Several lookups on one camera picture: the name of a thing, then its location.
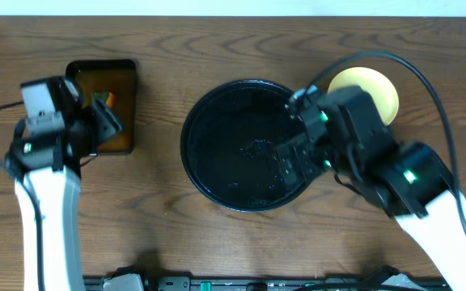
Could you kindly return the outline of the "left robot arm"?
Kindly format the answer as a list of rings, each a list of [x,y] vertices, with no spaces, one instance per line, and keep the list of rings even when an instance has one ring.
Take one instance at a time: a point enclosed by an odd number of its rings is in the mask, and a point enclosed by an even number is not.
[[[26,290],[83,290],[78,239],[80,160],[121,131],[106,103],[35,108],[5,157],[23,224]]]

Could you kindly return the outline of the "green and yellow sponge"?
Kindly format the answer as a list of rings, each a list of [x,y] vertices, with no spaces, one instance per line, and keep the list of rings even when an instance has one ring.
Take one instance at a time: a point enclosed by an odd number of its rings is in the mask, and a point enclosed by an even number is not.
[[[99,92],[92,92],[91,98],[93,100],[100,100],[105,103],[110,109],[113,109],[116,96],[109,91],[99,91]]]

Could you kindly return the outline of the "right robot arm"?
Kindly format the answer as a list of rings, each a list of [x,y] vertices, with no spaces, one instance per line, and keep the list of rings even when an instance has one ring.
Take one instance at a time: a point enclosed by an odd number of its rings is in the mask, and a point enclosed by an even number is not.
[[[287,184],[309,183],[326,171],[349,178],[346,187],[395,220],[452,289],[466,290],[466,199],[429,146],[398,144],[387,133],[362,144],[312,142],[301,134],[278,145],[271,160]]]

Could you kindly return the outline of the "yellow plate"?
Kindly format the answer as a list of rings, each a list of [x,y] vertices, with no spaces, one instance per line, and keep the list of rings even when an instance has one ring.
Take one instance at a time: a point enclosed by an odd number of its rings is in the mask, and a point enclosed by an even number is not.
[[[333,78],[328,93],[348,86],[360,86],[371,95],[385,125],[390,125],[394,121],[399,109],[399,96],[386,76],[366,67],[348,68]]]

